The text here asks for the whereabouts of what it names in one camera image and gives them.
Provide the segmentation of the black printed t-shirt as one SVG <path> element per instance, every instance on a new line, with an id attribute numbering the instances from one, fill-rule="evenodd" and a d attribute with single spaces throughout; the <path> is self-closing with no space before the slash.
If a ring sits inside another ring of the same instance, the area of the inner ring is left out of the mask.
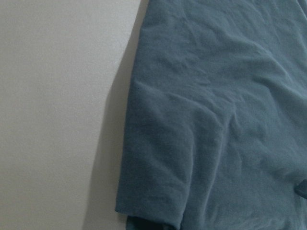
<path id="1" fill-rule="evenodd" d="M 129 230 L 304 230 L 307 3 L 151 0 L 116 211 Z"/>

